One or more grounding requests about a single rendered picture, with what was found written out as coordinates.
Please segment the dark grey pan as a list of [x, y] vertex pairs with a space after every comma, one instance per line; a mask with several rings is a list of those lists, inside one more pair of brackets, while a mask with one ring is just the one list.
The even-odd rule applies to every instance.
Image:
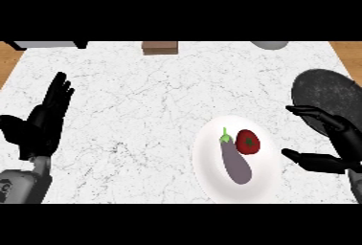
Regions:
[[291, 87], [294, 105], [321, 108], [343, 116], [362, 131], [362, 87], [340, 73], [311, 69], [294, 79]]

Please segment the brown wooden box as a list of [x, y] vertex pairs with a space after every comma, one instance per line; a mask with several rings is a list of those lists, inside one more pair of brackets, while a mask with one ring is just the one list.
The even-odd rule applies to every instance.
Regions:
[[145, 41], [142, 43], [145, 55], [176, 55], [179, 53], [178, 41]]

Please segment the purple eggplant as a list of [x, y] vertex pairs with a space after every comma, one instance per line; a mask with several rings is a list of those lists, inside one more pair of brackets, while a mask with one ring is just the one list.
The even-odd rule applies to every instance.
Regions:
[[238, 185], [244, 185], [252, 179], [252, 168], [249, 166], [246, 158], [243, 157], [235, 147], [234, 139], [228, 134], [228, 131], [222, 132], [219, 142], [226, 173], [232, 181]]

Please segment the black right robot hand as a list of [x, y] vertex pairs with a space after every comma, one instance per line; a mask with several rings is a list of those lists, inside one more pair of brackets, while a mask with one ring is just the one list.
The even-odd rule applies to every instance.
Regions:
[[281, 154], [306, 171], [345, 174], [346, 170], [351, 169], [356, 173], [362, 173], [362, 131], [354, 123], [343, 116], [331, 115], [309, 105], [287, 105], [286, 109], [296, 116], [314, 117], [323, 122], [327, 136], [340, 157], [328, 154], [299, 153], [289, 148], [281, 150]]

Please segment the red tomato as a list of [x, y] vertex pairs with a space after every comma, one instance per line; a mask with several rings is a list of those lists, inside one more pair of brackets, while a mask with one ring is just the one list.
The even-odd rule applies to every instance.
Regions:
[[256, 154], [259, 152], [260, 141], [256, 134], [250, 130], [244, 129], [240, 131], [235, 145], [238, 151], [246, 155]]

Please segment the white plate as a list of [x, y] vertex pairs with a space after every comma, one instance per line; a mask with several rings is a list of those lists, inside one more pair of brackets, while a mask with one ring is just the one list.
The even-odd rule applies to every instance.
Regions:
[[[237, 136], [250, 130], [260, 149], [243, 154]], [[277, 203], [281, 184], [278, 148], [268, 131], [252, 120], [238, 116], [212, 119], [198, 132], [192, 164], [197, 179], [216, 203]]]

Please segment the grey and black appliance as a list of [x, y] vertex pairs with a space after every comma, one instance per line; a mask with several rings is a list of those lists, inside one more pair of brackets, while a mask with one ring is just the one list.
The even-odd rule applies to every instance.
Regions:
[[86, 41], [8, 41], [8, 44], [18, 50], [26, 51], [28, 48], [58, 48], [77, 47], [85, 49]]

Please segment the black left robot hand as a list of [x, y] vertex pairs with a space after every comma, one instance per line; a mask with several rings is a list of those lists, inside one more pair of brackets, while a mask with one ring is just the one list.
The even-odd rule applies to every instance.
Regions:
[[18, 145], [21, 161], [39, 156], [49, 157], [57, 151], [74, 92], [67, 74], [58, 72], [43, 103], [34, 107], [27, 120], [0, 115], [0, 131], [6, 141]]

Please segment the grey round bowl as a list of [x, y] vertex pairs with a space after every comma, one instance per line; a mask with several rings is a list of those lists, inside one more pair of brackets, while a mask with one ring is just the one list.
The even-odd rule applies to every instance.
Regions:
[[253, 41], [253, 44], [263, 50], [280, 50], [283, 49], [289, 42], [287, 41]]

